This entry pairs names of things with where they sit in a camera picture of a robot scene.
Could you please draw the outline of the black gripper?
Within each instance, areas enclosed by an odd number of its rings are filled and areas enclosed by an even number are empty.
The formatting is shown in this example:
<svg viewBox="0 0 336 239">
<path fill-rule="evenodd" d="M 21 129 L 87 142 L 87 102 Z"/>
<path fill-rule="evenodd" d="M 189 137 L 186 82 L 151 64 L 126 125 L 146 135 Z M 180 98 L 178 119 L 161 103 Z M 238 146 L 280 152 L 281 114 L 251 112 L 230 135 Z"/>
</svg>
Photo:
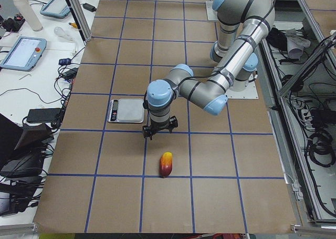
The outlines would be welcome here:
<svg viewBox="0 0 336 239">
<path fill-rule="evenodd" d="M 178 127 L 178 120 L 176 116 L 171 116 L 168 120 L 163 122 L 156 122 L 153 119 L 150 120 L 149 126 L 142 126 L 143 137 L 152 140 L 152 135 L 162 130 L 168 130 L 169 133 L 173 132 L 174 128 Z"/>
</svg>

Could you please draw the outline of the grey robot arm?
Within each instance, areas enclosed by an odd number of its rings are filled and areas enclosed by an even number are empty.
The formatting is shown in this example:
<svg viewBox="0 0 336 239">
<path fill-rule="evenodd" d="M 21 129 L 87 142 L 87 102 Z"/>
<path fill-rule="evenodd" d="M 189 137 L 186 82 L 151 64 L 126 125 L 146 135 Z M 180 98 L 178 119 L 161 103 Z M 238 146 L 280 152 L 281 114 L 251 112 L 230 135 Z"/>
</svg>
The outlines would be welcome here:
<svg viewBox="0 0 336 239">
<path fill-rule="evenodd" d="M 220 24 L 211 58 L 217 66 L 201 82 L 185 64 L 172 68 L 164 79 L 151 82 L 144 96 L 150 125 L 143 126 L 145 138 L 178 126 L 170 105 L 178 96 L 216 116 L 228 100 L 226 91 L 242 71 L 259 42 L 266 38 L 275 20 L 275 0 L 213 0 L 212 10 Z"/>
</svg>

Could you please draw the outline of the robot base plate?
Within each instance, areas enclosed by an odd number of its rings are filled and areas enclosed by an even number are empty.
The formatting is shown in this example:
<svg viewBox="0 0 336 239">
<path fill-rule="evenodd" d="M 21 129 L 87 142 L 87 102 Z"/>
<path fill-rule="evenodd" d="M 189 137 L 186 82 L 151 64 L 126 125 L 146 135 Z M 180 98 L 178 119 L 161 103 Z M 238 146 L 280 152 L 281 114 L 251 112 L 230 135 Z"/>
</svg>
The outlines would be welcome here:
<svg viewBox="0 0 336 239">
<path fill-rule="evenodd" d="M 246 80 L 235 79 L 233 86 L 229 87 L 226 95 L 229 99 L 258 99 L 256 84 L 253 81 L 254 75 Z"/>
<path fill-rule="evenodd" d="M 216 22 L 216 21 L 218 21 L 217 11 L 213 10 L 212 5 L 213 5 L 213 1 L 206 1 L 205 2 L 207 20 L 210 21 L 210 22 Z"/>
</svg>

